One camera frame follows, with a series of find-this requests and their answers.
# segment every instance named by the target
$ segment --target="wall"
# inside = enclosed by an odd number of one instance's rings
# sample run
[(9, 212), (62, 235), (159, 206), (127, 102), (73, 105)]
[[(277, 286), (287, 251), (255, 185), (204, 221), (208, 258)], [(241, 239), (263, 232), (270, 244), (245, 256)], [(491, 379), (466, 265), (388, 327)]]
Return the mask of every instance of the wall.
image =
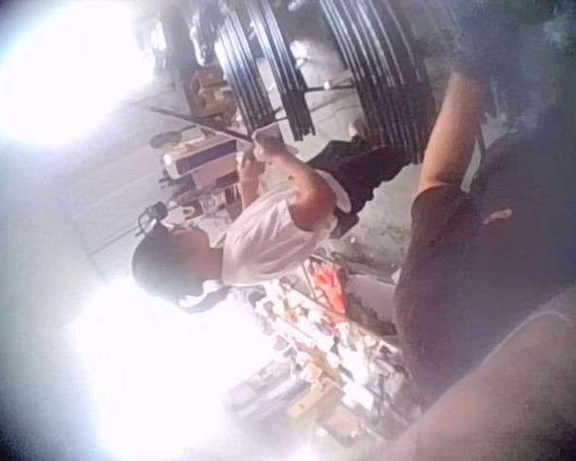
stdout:
[(103, 459), (64, 326), (102, 283), (43, 152), (0, 152), (0, 433), (34, 459)]

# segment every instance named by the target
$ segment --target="hand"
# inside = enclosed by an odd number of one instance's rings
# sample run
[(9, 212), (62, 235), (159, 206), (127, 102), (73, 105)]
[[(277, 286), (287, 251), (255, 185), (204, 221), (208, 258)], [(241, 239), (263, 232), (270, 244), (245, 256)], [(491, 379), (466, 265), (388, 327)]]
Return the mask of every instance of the hand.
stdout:
[(508, 79), (519, 70), (519, 27), (514, 11), (501, 0), (469, 3), (458, 11), (452, 66), (479, 81)]
[(288, 148), (281, 139), (276, 137), (255, 138), (256, 158), (271, 162), (278, 156), (288, 154)]
[(253, 149), (244, 151), (243, 158), (237, 165), (237, 173), (239, 175), (240, 183), (243, 182), (258, 182), (258, 176), (262, 173), (260, 162), (258, 162), (253, 154)]

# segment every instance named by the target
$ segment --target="bright light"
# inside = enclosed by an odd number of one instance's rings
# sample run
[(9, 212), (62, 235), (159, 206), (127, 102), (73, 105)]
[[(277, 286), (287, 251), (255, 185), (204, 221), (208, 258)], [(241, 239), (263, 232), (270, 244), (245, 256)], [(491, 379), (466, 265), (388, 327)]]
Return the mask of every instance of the bright light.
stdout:
[(126, 459), (167, 459), (222, 430), (227, 389), (271, 359), (271, 339), (221, 303), (187, 315), (132, 278), (103, 288), (71, 327), (96, 402), (98, 432)]
[(318, 458), (311, 447), (303, 447), (290, 458), (290, 461), (318, 461)]
[(57, 146), (80, 137), (153, 77), (136, 47), (130, 11), (86, 2), (55, 13), (0, 68), (0, 127)]

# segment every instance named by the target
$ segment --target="white t-shirt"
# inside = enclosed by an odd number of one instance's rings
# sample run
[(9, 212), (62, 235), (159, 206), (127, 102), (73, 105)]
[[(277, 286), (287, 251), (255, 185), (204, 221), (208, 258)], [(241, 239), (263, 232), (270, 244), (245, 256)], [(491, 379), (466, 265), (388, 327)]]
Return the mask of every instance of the white t-shirt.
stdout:
[[(344, 188), (328, 173), (318, 171), (337, 195), (337, 207), (351, 210)], [(278, 279), (305, 261), (337, 225), (330, 215), (313, 232), (299, 229), (288, 206), (295, 187), (286, 181), (260, 196), (228, 227), (216, 246), (224, 247), (222, 282), (247, 286)]]

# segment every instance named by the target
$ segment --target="person in dark shirt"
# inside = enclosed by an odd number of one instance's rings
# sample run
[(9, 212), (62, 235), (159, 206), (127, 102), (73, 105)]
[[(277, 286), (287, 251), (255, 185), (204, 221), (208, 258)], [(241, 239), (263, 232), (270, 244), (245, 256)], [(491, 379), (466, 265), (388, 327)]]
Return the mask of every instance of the person in dark shirt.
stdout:
[[(509, 55), (498, 56), (502, 62)], [(397, 331), (425, 405), (576, 282), (570, 117), (552, 109), (533, 131), (497, 140), (469, 192), (461, 188), (494, 70), (493, 53), (486, 59), (476, 50), (455, 61), (425, 152), (412, 242), (396, 290)]]

